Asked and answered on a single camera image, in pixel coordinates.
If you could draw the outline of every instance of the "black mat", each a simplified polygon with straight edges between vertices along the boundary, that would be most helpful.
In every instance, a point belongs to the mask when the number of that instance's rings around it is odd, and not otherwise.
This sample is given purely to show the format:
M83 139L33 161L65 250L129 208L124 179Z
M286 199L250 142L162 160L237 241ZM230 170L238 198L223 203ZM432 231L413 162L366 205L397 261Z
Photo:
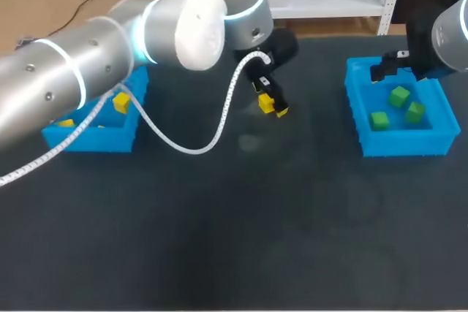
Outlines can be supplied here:
M344 92L347 58L403 47L304 40L280 120L242 80L207 155L142 125L131 155L61 155L0 189L0 309L467 308L468 134L446 157L363 159ZM234 66L154 69L150 115L205 145ZM465 129L467 77L442 84ZM43 150L31 138L0 172Z

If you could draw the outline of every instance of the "blue tray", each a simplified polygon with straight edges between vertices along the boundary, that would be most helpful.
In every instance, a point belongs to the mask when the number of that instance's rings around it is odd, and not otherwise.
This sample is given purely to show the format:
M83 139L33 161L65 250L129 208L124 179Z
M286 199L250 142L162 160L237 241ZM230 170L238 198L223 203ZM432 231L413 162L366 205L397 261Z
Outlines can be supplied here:
M344 84L363 155L446 155L461 130L439 81L417 82L411 72L399 69L396 76L387 76L382 82L372 84L370 67L380 62L380 57L347 61ZM399 85L411 92L402 109L388 103L390 92ZM418 125L404 120L411 102L426 106L426 113ZM370 114L379 111L386 112L390 119L390 127L384 132L372 131L369 123Z
M133 72L125 84L143 104L148 85L148 73L145 68ZM76 110L59 121L73 119L76 125L80 124L96 105L97 100L89 102L83 108ZM131 103L126 115L114 110L112 98L109 98L101 112L91 125L74 141L65 151L74 152L106 152L131 153L140 113ZM73 128L60 127L52 124L42 130L47 144L53 148L62 142L72 132Z

